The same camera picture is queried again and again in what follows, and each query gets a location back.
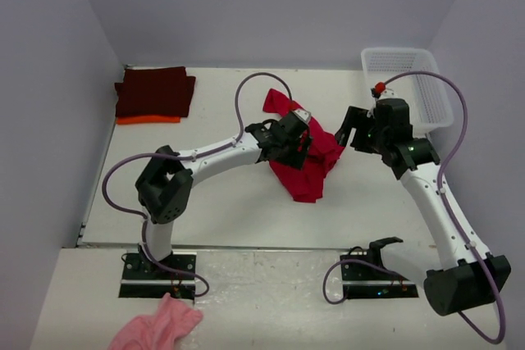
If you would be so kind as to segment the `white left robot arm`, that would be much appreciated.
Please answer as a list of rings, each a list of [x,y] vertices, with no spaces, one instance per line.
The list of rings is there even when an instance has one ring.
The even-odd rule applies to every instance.
[[[280,120],[251,124],[230,141],[181,152],[169,146],[159,148],[135,182],[147,216],[140,241],[143,271],[154,279],[169,272],[173,222],[187,208],[194,186],[225,171],[262,161],[301,169],[312,142],[310,120],[308,111],[296,109]]]

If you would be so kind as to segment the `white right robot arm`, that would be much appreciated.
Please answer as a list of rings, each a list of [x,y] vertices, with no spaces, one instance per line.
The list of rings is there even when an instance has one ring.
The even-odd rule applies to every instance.
[[[436,245],[434,252],[419,252],[397,237],[373,241],[366,258],[372,277],[394,272],[421,286],[440,316],[500,302],[509,261],[493,255],[468,223],[431,142],[413,136],[405,100],[380,99],[372,110],[349,107],[336,142],[380,155],[414,200]]]

